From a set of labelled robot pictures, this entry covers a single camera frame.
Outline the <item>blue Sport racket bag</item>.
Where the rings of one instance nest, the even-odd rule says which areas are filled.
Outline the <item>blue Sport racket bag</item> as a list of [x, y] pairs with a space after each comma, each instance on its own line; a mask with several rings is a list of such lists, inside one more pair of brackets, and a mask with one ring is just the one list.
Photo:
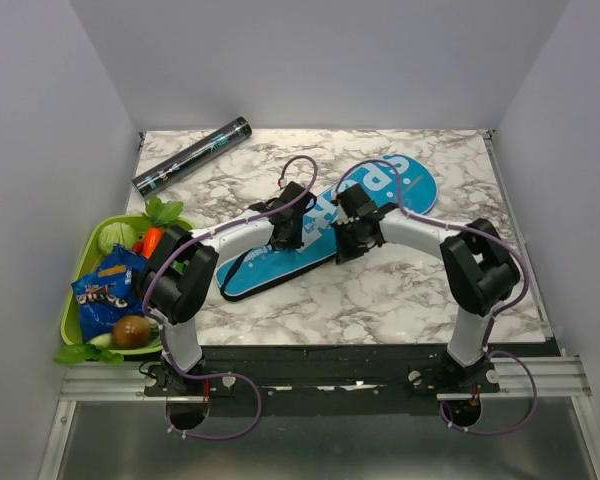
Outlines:
[[[397, 201], [402, 192], [407, 209], [426, 214], [435, 205], [438, 187], [433, 174], [419, 161], [403, 154], [387, 154], [386, 164], [365, 163], [350, 173], [341, 186], [332, 186], [318, 195], [315, 206], [303, 217], [303, 246], [298, 250], [275, 250], [259, 246], [219, 266], [215, 280], [221, 296], [237, 302], [264, 292], [333, 259], [336, 239], [331, 224], [337, 216], [332, 203], [334, 191], [342, 192], [357, 183], [376, 205]], [[395, 176], [401, 178], [396, 187]]]

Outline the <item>black Boka shuttlecock tube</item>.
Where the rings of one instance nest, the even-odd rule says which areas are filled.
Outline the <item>black Boka shuttlecock tube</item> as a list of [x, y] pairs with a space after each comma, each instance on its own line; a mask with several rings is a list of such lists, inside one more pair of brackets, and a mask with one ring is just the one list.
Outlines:
[[132, 179], [134, 189], [144, 200], [159, 194], [218, 156], [235, 148], [252, 135], [244, 117], [237, 117], [191, 146]]

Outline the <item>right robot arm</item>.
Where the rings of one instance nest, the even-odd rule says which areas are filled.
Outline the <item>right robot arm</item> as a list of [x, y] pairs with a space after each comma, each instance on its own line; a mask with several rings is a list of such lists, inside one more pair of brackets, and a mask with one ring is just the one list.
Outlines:
[[508, 245], [486, 219], [446, 224], [396, 203], [378, 206], [359, 185], [339, 193], [332, 203], [337, 210], [332, 228], [338, 264], [385, 244], [406, 246], [443, 262], [458, 310], [440, 379], [451, 391], [465, 390], [476, 380], [474, 366], [485, 358], [498, 308], [521, 280]]

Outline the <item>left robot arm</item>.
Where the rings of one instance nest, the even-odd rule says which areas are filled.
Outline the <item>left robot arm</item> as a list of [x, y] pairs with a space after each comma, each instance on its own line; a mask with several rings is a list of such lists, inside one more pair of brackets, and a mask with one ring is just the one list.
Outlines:
[[138, 280], [143, 314], [158, 323], [167, 382], [181, 395], [211, 379], [198, 367], [203, 359], [195, 316], [204, 305], [220, 264], [254, 248], [301, 247], [304, 215], [315, 196], [291, 182], [268, 201], [249, 206], [236, 218], [200, 230], [170, 227]]

